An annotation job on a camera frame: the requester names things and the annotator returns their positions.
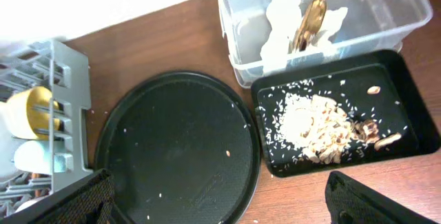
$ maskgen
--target dish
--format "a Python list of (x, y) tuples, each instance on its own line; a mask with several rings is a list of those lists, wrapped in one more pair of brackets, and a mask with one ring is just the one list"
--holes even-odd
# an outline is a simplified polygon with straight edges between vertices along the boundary
[[(367, 90), (373, 85), (380, 91), (368, 94)], [(376, 123), (378, 137), (371, 142), (360, 142), (360, 137), (352, 139), (341, 154), (340, 164), (313, 163), (286, 139), (274, 138), (278, 132), (277, 120), (283, 115), (280, 110), (286, 107), (281, 101), (285, 101), (287, 94), (299, 97), (316, 94), (334, 99), (354, 123), (366, 124), (368, 120)], [(396, 52), (379, 51), (259, 79), (252, 86), (252, 95), (264, 158), (276, 176), (432, 153), (440, 147), (438, 131), (404, 61)], [(304, 119), (298, 120), (298, 123), (304, 122)], [(377, 145), (375, 149), (375, 141), (395, 133), (400, 133), (399, 141)]]
[(235, 223), (256, 189), (260, 146), (232, 89), (204, 74), (170, 72), (121, 100), (95, 159), (115, 178), (116, 223)]
[[(49, 130), (50, 115), (38, 111), (36, 108), (49, 108), (52, 99), (50, 90), (43, 86), (12, 95), (4, 105), (3, 115), (9, 131), (21, 139), (48, 139), (41, 131)], [(59, 109), (59, 104), (54, 101), (54, 110)], [(59, 119), (54, 119), (54, 130), (60, 128)]]

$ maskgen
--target white wall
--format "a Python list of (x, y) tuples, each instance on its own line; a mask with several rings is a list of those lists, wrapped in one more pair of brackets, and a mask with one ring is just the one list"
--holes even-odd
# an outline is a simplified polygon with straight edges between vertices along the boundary
[(0, 54), (23, 44), (62, 41), (186, 0), (0, 0)]

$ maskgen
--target black rectangular tray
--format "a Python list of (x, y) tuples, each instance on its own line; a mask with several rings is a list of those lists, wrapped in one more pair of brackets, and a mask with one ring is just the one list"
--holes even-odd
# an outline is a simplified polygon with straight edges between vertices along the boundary
[[(312, 80), (314, 84), (292, 87), (293, 82)], [(369, 95), (367, 89), (381, 87), (379, 94)], [(348, 113), (350, 107), (357, 107), (354, 120), (375, 119), (380, 130), (380, 138), (399, 132), (399, 141), (375, 151), (373, 144), (366, 147), (362, 143), (351, 142), (348, 154), (342, 155), (341, 163), (329, 165), (313, 163), (307, 159), (294, 160), (301, 150), (294, 150), (289, 143), (267, 140), (276, 132), (273, 115), (281, 112), (278, 104), (285, 100), (286, 92), (300, 96), (318, 94), (342, 103), (341, 108)], [(350, 165), (385, 161), (407, 156), (430, 154), (440, 148), (440, 135), (431, 119), (417, 87), (403, 58), (396, 52), (382, 50), (358, 57), (342, 59), (303, 70), (285, 72), (261, 78), (252, 85), (256, 120), (259, 129), (263, 156), (269, 171), (275, 176), (286, 177), (297, 174), (335, 170)]]

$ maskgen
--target white cup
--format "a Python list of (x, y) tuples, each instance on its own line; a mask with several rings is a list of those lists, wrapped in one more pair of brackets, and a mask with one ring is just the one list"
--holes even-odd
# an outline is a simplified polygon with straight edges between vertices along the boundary
[[(54, 172), (67, 170), (68, 153), (63, 142), (54, 142)], [(47, 141), (26, 141), (14, 154), (15, 166), (25, 172), (51, 175), (50, 151)]]

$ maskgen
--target food debris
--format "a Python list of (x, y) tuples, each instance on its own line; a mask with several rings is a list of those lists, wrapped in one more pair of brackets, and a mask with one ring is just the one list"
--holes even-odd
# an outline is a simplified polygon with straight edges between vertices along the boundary
[(276, 140), (286, 140), (295, 150), (314, 163), (339, 163), (346, 144), (350, 142), (352, 124), (347, 114), (331, 98), (312, 98), (287, 94), (287, 106), (280, 118)]
[(382, 147), (386, 146), (386, 145), (390, 145), (393, 142), (397, 141), (401, 139), (401, 134), (400, 133), (395, 133), (392, 134), (382, 140), (379, 140), (375, 143), (375, 145), (373, 145), (373, 148), (375, 149), (375, 151), (378, 151), (379, 149), (381, 149)]
[(380, 86), (372, 86), (369, 89), (367, 89), (367, 94), (378, 94), (380, 93), (381, 87)]
[(372, 120), (366, 120), (362, 123), (356, 123), (354, 125), (355, 132), (353, 133), (352, 138), (364, 141), (365, 143), (375, 143), (380, 140), (378, 136), (378, 126)]

